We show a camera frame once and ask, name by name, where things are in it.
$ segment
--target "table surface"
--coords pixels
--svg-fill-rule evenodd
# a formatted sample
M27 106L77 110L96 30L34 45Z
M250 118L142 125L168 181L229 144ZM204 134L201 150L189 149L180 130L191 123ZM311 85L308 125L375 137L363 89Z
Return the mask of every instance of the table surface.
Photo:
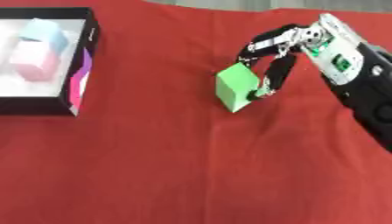
M0 117L0 223L392 221L392 157L305 56L282 91L235 115L214 96L214 75L252 37L321 11L2 4L79 5L92 6L102 27L81 114ZM392 47L391 15L335 15Z

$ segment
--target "screw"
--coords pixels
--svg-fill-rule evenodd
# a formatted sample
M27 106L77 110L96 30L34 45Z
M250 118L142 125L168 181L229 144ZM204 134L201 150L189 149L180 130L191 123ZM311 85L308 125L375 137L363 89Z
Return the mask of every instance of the screw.
M384 70L382 69L381 66L374 66L373 69L372 69L372 74L374 76L379 76L380 74L382 74L383 71Z

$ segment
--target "light blue cube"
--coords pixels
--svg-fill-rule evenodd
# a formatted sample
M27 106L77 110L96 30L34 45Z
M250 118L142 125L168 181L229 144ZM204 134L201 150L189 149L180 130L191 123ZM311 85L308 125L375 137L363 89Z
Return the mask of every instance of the light blue cube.
M60 26L46 19L34 18L20 32L19 37L22 40L49 42L59 56L68 45L68 40Z

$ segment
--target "pink cube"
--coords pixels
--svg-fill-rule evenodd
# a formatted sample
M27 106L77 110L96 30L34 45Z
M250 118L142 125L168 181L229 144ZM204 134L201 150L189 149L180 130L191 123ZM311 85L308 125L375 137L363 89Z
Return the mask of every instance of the pink cube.
M46 42L21 40L10 57L10 63L27 81L49 81L60 59Z

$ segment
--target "red fabric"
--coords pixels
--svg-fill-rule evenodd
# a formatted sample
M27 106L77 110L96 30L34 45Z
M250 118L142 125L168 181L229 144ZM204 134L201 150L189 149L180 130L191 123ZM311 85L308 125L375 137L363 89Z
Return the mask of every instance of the red fabric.
M252 37L320 11L7 2L91 5L103 36L80 117L0 117L1 224L392 222L392 156L306 57L237 114L214 96L213 74ZM392 15L335 15L392 47Z

